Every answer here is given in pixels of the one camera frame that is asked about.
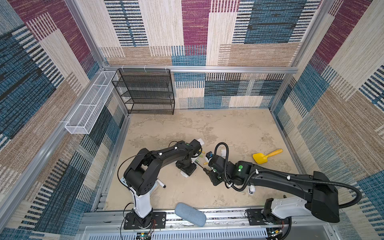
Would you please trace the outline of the red remote battery cover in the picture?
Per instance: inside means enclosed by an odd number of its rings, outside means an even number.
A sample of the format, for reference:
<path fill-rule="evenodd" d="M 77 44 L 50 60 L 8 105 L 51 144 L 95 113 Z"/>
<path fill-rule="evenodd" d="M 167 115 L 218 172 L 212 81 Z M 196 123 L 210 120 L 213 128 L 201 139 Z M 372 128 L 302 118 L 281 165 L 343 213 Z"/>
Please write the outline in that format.
<path fill-rule="evenodd" d="M 227 156 L 227 150 L 222 149 L 221 150 L 221 156 L 225 158 Z"/>

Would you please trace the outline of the black yellow screwdriver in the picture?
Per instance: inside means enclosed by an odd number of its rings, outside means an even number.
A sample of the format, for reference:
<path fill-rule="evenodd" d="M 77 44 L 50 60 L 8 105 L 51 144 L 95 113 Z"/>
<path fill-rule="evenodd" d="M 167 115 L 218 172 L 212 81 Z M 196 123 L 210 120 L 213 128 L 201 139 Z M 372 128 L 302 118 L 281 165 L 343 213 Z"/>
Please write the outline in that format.
<path fill-rule="evenodd" d="M 201 166 L 201 165 L 200 165 L 199 163 L 197 163 L 197 162 L 195 162 L 195 164 L 196 164 L 197 166 L 201 167 L 201 168 L 203 169 L 203 171 L 204 171 L 207 175 L 209 175 L 210 170 L 204 168 L 203 166 Z"/>

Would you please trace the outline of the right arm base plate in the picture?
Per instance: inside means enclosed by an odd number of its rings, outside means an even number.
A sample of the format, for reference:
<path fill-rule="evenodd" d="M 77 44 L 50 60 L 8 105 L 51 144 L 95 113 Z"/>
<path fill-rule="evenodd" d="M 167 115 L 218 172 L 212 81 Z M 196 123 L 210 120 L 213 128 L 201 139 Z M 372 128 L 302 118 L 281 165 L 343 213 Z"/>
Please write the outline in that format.
<path fill-rule="evenodd" d="M 270 211 L 264 212 L 264 209 L 247 209 L 245 217 L 248 219 L 250 226 L 266 226 L 266 225 L 288 225 L 289 218 L 280 219 L 273 215 Z"/>

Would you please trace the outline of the red remote control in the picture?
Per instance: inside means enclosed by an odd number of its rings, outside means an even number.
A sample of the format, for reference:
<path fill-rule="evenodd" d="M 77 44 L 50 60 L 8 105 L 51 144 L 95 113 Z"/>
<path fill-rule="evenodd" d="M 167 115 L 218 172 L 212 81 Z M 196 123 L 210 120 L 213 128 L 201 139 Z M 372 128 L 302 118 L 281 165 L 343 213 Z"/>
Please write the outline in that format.
<path fill-rule="evenodd" d="M 181 175 L 182 175 L 183 177 L 185 177 L 185 178 L 188 178 L 188 177 L 189 177 L 189 176 L 188 176 L 186 173 L 184 173 L 183 171 L 181 171 L 180 173 L 181 173 Z"/>

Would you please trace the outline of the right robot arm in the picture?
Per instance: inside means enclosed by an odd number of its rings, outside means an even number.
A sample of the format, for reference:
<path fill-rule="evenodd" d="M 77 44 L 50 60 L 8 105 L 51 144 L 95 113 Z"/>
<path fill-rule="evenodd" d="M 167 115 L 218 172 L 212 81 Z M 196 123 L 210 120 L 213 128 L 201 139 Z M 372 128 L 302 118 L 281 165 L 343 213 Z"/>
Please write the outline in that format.
<path fill-rule="evenodd" d="M 208 152 L 206 158 L 211 168 L 208 176 L 214 186 L 224 183 L 228 189 L 237 192 L 251 186 L 265 187 L 292 195 L 287 199 L 266 200 L 263 215 L 267 221 L 312 215 L 324 222 L 338 223 L 339 210 L 354 206 L 362 199 L 362 193 L 356 187 L 332 182 L 321 172 L 297 175 L 245 161 L 233 164 L 228 156 L 219 156 L 216 151 Z"/>

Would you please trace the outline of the white battery cover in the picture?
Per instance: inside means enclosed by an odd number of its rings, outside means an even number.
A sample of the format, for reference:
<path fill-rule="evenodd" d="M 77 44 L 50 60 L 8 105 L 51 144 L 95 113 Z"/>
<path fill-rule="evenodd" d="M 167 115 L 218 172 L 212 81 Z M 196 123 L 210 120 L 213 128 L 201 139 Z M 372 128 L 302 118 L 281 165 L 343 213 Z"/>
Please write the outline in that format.
<path fill-rule="evenodd" d="M 201 146 L 204 146 L 205 142 L 203 141 L 203 139 L 197 139 L 197 141 L 200 143 Z"/>

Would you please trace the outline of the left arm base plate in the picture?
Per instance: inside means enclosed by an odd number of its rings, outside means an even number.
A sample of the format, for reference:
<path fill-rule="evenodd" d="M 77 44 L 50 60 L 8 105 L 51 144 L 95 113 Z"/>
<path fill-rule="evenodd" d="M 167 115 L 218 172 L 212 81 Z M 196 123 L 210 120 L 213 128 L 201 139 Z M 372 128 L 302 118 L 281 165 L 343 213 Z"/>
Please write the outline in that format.
<path fill-rule="evenodd" d="M 167 213 L 151 211 L 146 217 L 141 218 L 137 213 L 131 212 L 125 215 L 124 230 L 136 229 L 164 229 L 166 226 Z"/>

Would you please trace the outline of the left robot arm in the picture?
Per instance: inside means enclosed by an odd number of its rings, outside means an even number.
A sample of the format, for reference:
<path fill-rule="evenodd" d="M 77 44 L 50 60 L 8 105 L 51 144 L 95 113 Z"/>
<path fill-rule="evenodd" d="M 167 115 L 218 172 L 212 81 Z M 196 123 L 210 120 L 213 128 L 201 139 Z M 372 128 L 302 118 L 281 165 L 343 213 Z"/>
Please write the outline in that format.
<path fill-rule="evenodd" d="M 202 143 L 192 140 L 190 143 L 178 141 L 168 148 L 149 151 L 144 148 L 136 155 L 128 158 L 131 163 L 119 176 L 121 168 L 117 170 L 117 178 L 133 195 L 134 207 L 129 213 L 124 213 L 122 229 L 124 230 L 153 230 L 166 227 L 167 213 L 154 211 L 151 204 L 151 191 L 158 183 L 158 175 L 169 164 L 176 163 L 176 167 L 190 176 L 197 168 L 193 159 L 202 153 Z"/>

